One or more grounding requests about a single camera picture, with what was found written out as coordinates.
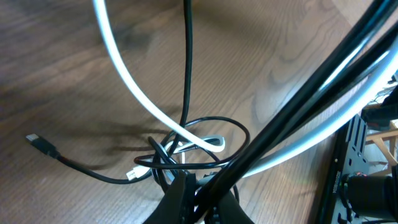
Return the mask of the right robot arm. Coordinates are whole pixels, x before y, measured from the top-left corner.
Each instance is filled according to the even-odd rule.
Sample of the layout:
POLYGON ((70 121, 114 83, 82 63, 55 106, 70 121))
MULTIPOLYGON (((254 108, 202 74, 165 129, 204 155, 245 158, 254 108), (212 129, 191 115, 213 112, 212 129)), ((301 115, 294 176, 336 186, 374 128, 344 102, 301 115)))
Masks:
POLYGON ((346 174, 340 184, 343 205, 360 217, 397 221, 397 166, 391 175, 346 174))

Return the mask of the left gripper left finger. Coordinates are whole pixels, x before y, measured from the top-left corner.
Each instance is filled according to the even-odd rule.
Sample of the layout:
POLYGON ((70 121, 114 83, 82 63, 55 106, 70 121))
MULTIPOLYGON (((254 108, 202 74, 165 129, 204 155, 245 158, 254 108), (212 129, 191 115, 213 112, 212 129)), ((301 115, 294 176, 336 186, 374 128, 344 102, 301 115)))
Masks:
POLYGON ((191 224, 194 213, 196 175, 180 171, 144 224, 191 224))

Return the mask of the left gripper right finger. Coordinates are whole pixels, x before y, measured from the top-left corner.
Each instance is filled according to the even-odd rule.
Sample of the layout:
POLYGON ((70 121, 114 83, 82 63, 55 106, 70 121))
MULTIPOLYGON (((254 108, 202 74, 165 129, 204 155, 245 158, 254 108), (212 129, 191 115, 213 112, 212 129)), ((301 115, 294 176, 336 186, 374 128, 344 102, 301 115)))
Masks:
POLYGON ((239 204, 236 185, 204 217, 205 224, 254 224, 239 204))

